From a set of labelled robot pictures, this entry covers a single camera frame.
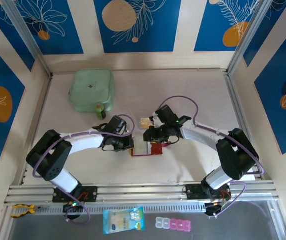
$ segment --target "green bottle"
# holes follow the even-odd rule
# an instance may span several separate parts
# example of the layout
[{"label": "green bottle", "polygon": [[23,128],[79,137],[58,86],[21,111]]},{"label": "green bottle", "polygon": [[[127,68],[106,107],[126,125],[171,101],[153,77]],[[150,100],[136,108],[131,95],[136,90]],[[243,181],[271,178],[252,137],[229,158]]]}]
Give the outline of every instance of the green bottle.
[{"label": "green bottle", "polygon": [[98,119],[105,119],[107,117],[106,112],[104,111],[104,104],[101,102],[98,102],[96,104],[96,115],[98,117]]}]

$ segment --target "green plastic container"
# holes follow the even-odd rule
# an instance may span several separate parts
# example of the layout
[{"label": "green plastic container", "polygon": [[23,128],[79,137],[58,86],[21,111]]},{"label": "green plastic container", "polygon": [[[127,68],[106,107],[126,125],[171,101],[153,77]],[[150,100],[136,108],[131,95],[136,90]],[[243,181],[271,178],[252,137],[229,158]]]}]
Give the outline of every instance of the green plastic container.
[{"label": "green plastic container", "polygon": [[113,108],[115,86],[113,73],[108,69],[82,69],[74,74],[69,99],[78,112],[97,111],[97,103],[104,111]]}]

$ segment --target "white tabletop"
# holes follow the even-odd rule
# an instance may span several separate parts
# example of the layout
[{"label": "white tabletop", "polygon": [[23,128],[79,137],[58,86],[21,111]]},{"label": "white tabletop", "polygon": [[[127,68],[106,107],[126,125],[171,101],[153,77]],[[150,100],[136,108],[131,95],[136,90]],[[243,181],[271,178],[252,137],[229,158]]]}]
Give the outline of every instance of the white tabletop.
[{"label": "white tabletop", "polygon": [[[151,70],[115,71],[113,74],[114,107],[105,120],[99,120],[95,113],[76,112],[68,95],[73,75],[55,75],[35,140],[51,129],[67,134],[83,132],[108,123],[112,116],[119,114],[130,115],[138,124],[140,118],[150,117],[163,100],[174,95],[184,95],[198,103],[196,120],[200,123],[229,131],[239,127],[221,71]],[[178,117],[195,114],[195,106],[186,99],[171,99],[167,104]],[[143,133],[136,128],[133,136],[142,137]],[[198,182],[218,166],[220,160],[216,151],[184,139],[164,148],[163,155],[159,156],[131,157],[128,151],[88,149],[71,155],[65,164],[83,184]],[[30,166],[27,170],[25,185],[47,184],[43,179],[33,178]],[[246,180],[254,180],[254,177],[246,176]]]}]

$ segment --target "yellow tool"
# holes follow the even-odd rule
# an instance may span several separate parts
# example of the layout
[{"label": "yellow tool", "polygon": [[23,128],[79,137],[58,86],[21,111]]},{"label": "yellow tool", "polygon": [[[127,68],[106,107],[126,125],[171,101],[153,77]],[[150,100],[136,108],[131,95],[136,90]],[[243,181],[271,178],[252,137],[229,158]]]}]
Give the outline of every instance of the yellow tool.
[{"label": "yellow tool", "polygon": [[13,206],[14,209],[18,209],[18,208],[25,208],[27,209],[27,211],[21,213],[21,214],[12,214],[11,217],[14,219],[18,219],[21,218],[27,214],[35,214],[35,210],[40,210],[40,209],[44,209],[44,208],[49,208],[49,206],[35,206],[35,205],[25,205],[25,204],[18,204]]}]

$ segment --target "blue packaged bag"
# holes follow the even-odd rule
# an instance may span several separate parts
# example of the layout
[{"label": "blue packaged bag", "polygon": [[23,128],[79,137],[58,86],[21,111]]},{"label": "blue packaged bag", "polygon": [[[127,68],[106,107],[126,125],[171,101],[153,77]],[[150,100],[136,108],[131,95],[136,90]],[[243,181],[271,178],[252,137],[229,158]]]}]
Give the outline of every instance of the blue packaged bag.
[{"label": "blue packaged bag", "polygon": [[128,230],[145,230],[143,207],[103,212],[103,233],[114,234]]}]

